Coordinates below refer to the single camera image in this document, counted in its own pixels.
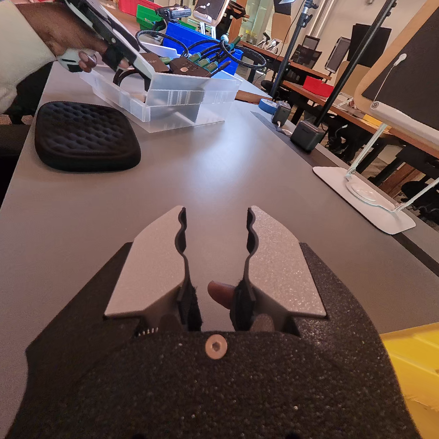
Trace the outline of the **black office chair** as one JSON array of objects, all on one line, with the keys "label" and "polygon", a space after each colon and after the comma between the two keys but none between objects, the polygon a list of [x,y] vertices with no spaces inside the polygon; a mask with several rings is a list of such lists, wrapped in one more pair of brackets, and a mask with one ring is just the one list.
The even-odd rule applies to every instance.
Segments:
[{"label": "black office chair", "polygon": [[298,45],[293,52],[290,60],[306,68],[313,69],[321,56],[321,51],[317,50],[320,38],[305,36],[302,44]]}]

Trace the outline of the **clear plastic tray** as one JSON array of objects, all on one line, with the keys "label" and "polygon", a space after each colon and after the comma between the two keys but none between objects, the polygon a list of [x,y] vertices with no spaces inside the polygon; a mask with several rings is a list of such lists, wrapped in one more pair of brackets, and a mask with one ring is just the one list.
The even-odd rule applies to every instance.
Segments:
[{"label": "clear plastic tray", "polygon": [[132,74],[120,86],[114,72],[100,66],[79,73],[93,93],[149,133],[224,122],[243,82],[221,71],[212,78],[156,73],[148,91]]}]

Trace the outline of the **small black device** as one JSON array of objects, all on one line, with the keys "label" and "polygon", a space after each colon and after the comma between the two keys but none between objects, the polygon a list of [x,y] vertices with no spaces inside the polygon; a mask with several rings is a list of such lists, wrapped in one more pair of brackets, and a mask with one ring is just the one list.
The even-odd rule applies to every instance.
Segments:
[{"label": "small black device", "polygon": [[276,103],[275,111],[272,115],[271,122],[278,127],[283,126],[291,113],[291,107],[287,102],[278,101]]}]

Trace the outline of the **black brushed-metal switch box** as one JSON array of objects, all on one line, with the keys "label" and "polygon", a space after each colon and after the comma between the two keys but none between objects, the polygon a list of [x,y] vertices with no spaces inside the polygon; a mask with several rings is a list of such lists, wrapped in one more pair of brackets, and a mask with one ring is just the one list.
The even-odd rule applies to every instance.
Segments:
[{"label": "black brushed-metal switch box", "polygon": [[[184,57],[175,58],[171,60],[168,64],[168,67],[172,71],[171,73],[168,74],[195,76],[201,78],[212,77],[212,75],[206,69],[200,67],[196,63]],[[151,80],[148,78],[144,78],[140,73],[138,73],[135,69],[132,68],[124,72],[117,71],[113,77],[113,84],[120,86],[124,79],[134,74],[140,75],[140,77],[144,80],[145,91],[148,91],[151,85]]]}]

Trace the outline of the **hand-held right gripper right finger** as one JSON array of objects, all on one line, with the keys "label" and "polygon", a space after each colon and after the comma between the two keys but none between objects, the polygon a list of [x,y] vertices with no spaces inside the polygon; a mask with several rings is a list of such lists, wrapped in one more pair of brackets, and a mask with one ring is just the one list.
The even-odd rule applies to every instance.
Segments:
[{"label": "hand-held right gripper right finger", "polygon": [[267,315],[275,331],[298,332],[293,319],[322,320],[327,312],[299,240],[258,206],[248,208],[248,257],[235,287],[230,319],[238,332],[249,331]]}]

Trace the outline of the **white tablet stand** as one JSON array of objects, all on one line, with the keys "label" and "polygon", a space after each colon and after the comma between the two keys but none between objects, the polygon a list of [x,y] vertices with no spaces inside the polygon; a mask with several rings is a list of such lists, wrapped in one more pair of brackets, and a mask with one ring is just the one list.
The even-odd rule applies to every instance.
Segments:
[{"label": "white tablet stand", "polygon": [[391,61],[390,69],[381,81],[373,100],[365,98],[364,102],[362,102],[360,100],[362,98],[361,88],[357,88],[355,94],[356,105],[362,112],[367,112],[371,116],[378,118],[381,124],[352,165],[348,169],[341,167],[313,167],[314,174],[334,192],[341,196],[377,229],[389,235],[402,233],[416,226],[415,221],[404,212],[404,209],[412,205],[414,201],[418,200],[427,191],[434,188],[439,180],[438,178],[435,179],[418,194],[409,198],[408,201],[396,205],[356,175],[357,166],[388,126],[400,130],[405,129],[411,137],[419,138],[425,144],[430,143],[434,147],[438,147],[439,133],[437,129],[379,100],[379,95],[387,78],[400,64],[403,64],[405,67],[407,64],[406,59],[407,54],[402,53]]}]

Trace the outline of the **yellow plastic bin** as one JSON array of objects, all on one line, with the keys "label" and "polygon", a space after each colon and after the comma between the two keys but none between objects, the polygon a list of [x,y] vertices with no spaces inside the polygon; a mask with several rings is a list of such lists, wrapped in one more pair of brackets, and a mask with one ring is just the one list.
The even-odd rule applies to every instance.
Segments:
[{"label": "yellow plastic bin", "polygon": [[420,435],[439,437],[439,323],[381,335]]}]

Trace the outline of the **brown wooden table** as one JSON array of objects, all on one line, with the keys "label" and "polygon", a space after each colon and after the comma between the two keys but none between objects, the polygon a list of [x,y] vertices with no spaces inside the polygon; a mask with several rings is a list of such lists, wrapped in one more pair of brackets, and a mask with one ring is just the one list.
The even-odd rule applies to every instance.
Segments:
[{"label": "brown wooden table", "polygon": [[[265,49],[262,49],[260,47],[257,47],[255,45],[252,45],[245,41],[240,41],[238,44],[238,47],[240,50],[242,50],[243,47],[247,48],[248,50],[255,51],[262,55],[264,59],[266,59],[267,63],[267,70],[274,72],[276,74],[279,71],[279,67],[281,66],[281,62],[283,61],[283,57],[281,55],[276,55],[273,52],[267,51]],[[288,72],[295,73],[299,76],[299,84],[303,84],[305,77],[308,75],[310,77],[323,80],[325,83],[327,83],[329,80],[331,80],[331,75],[327,75],[324,73],[321,73],[317,70],[310,69],[308,67],[305,67],[304,65],[294,63],[292,60],[288,60],[287,65],[287,74]]]},{"label": "brown wooden table", "polygon": [[[323,107],[326,104],[326,101],[321,96],[305,90],[302,85],[297,85],[287,81],[283,83],[282,88],[289,92],[288,100],[292,102],[291,107],[294,106],[297,108],[292,117],[293,124],[296,125],[299,122],[304,112],[308,112],[315,117],[318,117],[321,114]],[[337,108],[334,105],[330,107],[328,113],[334,113],[335,115],[341,116],[358,126],[365,125],[363,119],[360,119],[343,109]]]}]

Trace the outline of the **wooden post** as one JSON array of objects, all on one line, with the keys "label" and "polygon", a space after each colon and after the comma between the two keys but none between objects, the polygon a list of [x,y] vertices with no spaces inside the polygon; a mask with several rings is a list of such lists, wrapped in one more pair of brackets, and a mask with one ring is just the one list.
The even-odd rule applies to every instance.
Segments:
[{"label": "wooden post", "polygon": [[[246,8],[247,0],[234,0],[236,4],[241,5],[243,8]],[[242,25],[243,18],[240,19],[232,19],[230,29],[229,29],[229,39],[234,39],[239,35],[239,31]]]}]

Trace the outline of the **black light stand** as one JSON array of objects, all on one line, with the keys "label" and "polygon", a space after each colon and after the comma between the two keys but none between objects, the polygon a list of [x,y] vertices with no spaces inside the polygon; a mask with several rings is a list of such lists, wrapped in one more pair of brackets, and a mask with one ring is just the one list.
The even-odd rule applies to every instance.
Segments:
[{"label": "black light stand", "polygon": [[300,14],[295,22],[295,29],[293,32],[293,36],[289,42],[287,51],[285,52],[285,55],[283,57],[283,61],[280,64],[279,70],[278,70],[277,75],[275,77],[275,80],[273,82],[272,89],[270,91],[270,96],[273,99],[276,98],[277,91],[280,88],[282,80],[283,80],[283,76],[287,72],[289,59],[290,59],[290,56],[291,56],[292,51],[294,49],[295,43],[298,39],[299,33],[300,33],[301,29],[305,28],[311,20],[311,17],[309,15],[309,10],[310,9],[317,9],[317,8],[319,8],[318,5],[312,0],[302,1]]}]

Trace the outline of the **black stand pole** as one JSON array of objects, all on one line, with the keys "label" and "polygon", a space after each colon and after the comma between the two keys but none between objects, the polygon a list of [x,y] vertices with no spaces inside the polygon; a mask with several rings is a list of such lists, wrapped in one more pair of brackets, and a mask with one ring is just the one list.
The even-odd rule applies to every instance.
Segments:
[{"label": "black stand pole", "polygon": [[357,50],[354,52],[354,55],[353,55],[351,61],[349,62],[349,64],[347,65],[342,76],[335,84],[334,89],[333,89],[331,95],[327,98],[321,112],[316,117],[316,119],[314,121],[314,126],[316,126],[317,128],[323,122],[326,114],[331,109],[332,104],[334,103],[337,96],[341,92],[343,86],[345,85],[345,83],[349,79],[350,75],[353,73],[355,67],[359,63],[359,60],[363,56],[363,53],[368,48],[371,41],[374,39],[376,33],[381,28],[381,25],[383,24],[384,20],[391,14],[391,10],[392,10],[392,8],[394,8],[396,6],[396,4],[397,4],[396,0],[387,0],[385,2],[385,4],[383,5],[383,7],[381,8],[379,14],[375,18],[372,25],[370,26],[370,29],[365,34],[364,38],[361,40]]}]

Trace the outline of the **black braided cable green plugs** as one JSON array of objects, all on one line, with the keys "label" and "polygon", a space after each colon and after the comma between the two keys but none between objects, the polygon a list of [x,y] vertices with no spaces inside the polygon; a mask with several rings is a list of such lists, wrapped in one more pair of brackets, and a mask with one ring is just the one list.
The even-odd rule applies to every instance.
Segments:
[{"label": "black braided cable green plugs", "polygon": [[261,71],[266,68],[266,58],[262,56],[261,53],[254,51],[251,48],[238,45],[239,50],[243,52],[243,57],[252,59],[254,61],[253,64],[246,63],[242,59],[236,58],[234,55],[234,48],[231,48],[231,44],[226,44],[224,41],[220,41],[219,44],[213,46],[213,48],[219,48],[218,56],[215,59],[209,58],[209,63],[204,67],[211,75],[216,74],[220,70],[224,70],[229,63],[226,62],[229,59],[232,62],[237,63],[241,67],[245,67],[247,69]]},{"label": "black braided cable green plugs", "polygon": [[230,41],[228,35],[224,34],[219,43],[199,52],[199,59],[195,63],[209,72],[214,72],[229,58],[230,54],[234,55],[239,41],[239,36]]},{"label": "black braided cable green plugs", "polygon": [[150,29],[145,29],[145,30],[140,30],[136,33],[136,40],[139,43],[139,45],[145,50],[151,50],[148,47],[146,47],[147,41],[146,39],[161,39],[161,43],[160,44],[155,44],[155,46],[161,46],[161,47],[167,47],[169,49],[173,48],[173,49],[177,49],[177,47],[179,48],[179,52],[177,52],[178,54],[180,54],[181,57],[187,58],[189,60],[191,60],[194,63],[197,63],[201,58],[202,55],[200,54],[200,52],[194,52],[194,53],[190,53],[192,47],[190,45],[190,41],[186,38],[186,39],[179,39],[176,38],[173,35],[168,35],[164,32],[159,32],[157,30],[150,30]]}]

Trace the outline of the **person's right hand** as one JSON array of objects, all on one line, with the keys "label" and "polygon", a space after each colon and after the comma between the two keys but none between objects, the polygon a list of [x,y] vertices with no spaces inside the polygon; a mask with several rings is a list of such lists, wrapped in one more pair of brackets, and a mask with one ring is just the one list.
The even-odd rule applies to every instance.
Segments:
[{"label": "person's right hand", "polygon": [[211,281],[207,286],[209,296],[227,310],[231,309],[235,286],[221,282]]}]

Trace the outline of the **black and white handheld device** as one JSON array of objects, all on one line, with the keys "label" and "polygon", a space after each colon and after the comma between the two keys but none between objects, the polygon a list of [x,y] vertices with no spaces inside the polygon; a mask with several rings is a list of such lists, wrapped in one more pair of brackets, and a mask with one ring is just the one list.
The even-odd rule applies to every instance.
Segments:
[{"label": "black and white handheld device", "polygon": [[166,21],[175,21],[180,18],[191,16],[192,10],[187,6],[180,6],[178,4],[173,6],[161,7],[156,9],[156,14]]}]

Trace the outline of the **person's left forearm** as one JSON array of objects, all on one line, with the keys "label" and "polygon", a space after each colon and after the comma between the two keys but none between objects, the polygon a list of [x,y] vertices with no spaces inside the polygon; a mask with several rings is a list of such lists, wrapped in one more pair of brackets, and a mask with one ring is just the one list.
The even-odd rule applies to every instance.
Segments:
[{"label": "person's left forearm", "polygon": [[17,95],[17,85],[56,57],[14,3],[0,2],[0,112]]}]

